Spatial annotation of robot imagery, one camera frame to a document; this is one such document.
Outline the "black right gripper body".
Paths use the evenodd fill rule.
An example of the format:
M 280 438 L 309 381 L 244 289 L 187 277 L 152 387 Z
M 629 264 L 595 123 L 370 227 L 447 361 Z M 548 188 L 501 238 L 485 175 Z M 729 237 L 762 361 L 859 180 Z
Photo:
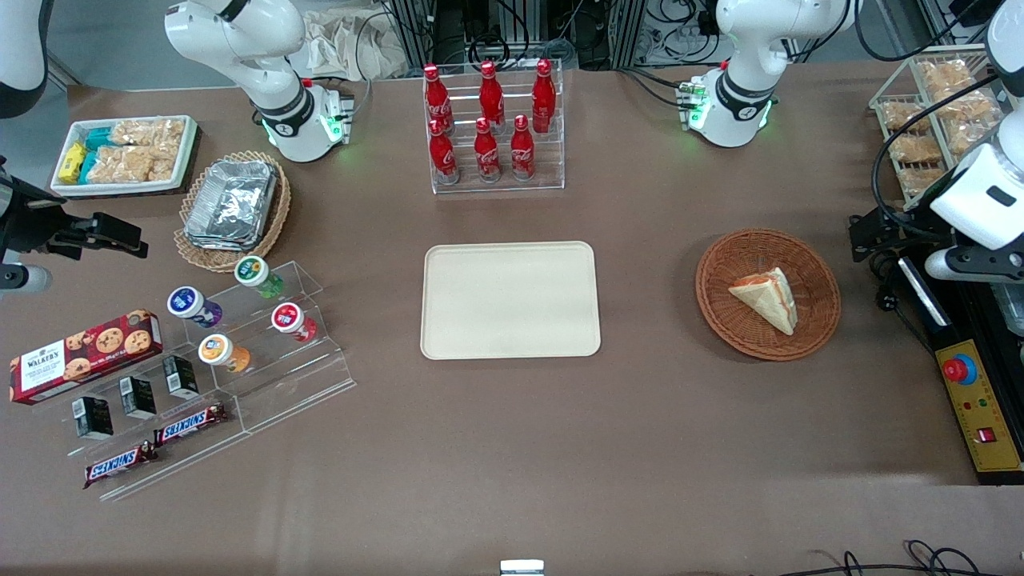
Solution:
M 1 159 L 2 250 L 44 253 L 78 260 L 98 248 L 89 238 L 90 220 L 65 212 L 66 200 L 8 174 Z

